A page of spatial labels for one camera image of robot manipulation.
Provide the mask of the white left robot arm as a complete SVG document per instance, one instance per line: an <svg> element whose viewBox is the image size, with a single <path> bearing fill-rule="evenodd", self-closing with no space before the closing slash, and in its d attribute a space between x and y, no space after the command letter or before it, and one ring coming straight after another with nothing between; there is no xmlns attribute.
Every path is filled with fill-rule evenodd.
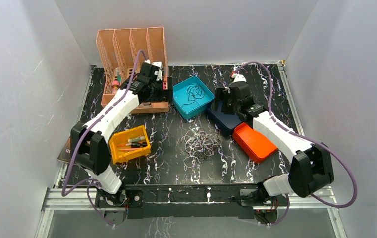
<svg viewBox="0 0 377 238"><path fill-rule="evenodd" d="M165 69L162 62L146 60L117 89L111 101L87 123L77 123L70 133L71 164L83 168L96 185L107 194L113 206L121 206L126 193L122 181L112 169L108 142L124 118L141 103L164 101L170 94L164 89Z"/></svg>

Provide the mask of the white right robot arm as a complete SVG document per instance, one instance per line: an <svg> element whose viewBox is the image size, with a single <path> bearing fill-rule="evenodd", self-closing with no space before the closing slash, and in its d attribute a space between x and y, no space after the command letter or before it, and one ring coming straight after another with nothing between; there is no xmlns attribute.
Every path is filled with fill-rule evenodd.
<svg viewBox="0 0 377 238"><path fill-rule="evenodd" d="M281 128L281 121L271 115L266 106L255 102L244 81L219 87L211 104L212 110L237 115L242 122L252 123L253 129L272 142L290 161L290 171L272 176L257 184L255 197L263 205L271 205L278 195L293 194L307 197L334 181L331 156L322 146L293 135Z"/></svg>

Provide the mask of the teal plastic tray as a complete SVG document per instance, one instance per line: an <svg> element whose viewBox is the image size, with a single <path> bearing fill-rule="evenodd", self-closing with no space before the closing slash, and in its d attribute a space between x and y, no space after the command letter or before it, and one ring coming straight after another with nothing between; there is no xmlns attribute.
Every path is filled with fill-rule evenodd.
<svg viewBox="0 0 377 238"><path fill-rule="evenodd" d="M214 94L197 76L173 86L173 104L184 119L200 114L213 100Z"/></svg>

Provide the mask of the dark blue plastic tray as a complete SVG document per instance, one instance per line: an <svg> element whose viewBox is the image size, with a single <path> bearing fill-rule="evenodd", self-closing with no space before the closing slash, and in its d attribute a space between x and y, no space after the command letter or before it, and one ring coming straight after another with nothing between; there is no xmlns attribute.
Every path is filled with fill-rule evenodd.
<svg viewBox="0 0 377 238"><path fill-rule="evenodd" d="M237 115L224 114L221 111L222 102L220 102L216 111L211 109L211 104L211 102L208 103L206 107L206 116L208 119L220 130L223 135L232 135L235 128L239 126L242 121Z"/></svg>

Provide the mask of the yellow plastic parts bin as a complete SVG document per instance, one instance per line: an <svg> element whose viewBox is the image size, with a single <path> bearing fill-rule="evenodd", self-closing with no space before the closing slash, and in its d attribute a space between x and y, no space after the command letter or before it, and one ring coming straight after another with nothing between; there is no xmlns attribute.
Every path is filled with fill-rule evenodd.
<svg viewBox="0 0 377 238"><path fill-rule="evenodd" d="M151 152L144 125L114 134L109 146L113 164L127 163L132 159L148 156Z"/></svg>

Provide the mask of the orange plastic tray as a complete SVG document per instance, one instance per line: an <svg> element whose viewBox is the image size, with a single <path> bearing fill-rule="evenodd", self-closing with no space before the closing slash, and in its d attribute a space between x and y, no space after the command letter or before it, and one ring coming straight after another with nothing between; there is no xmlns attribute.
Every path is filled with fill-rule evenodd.
<svg viewBox="0 0 377 238"><path fill-rule="evenodd" d="M249 158L258 164L277 151L277 147L269 139L246 123L239 124L232 137Z"/></svg>

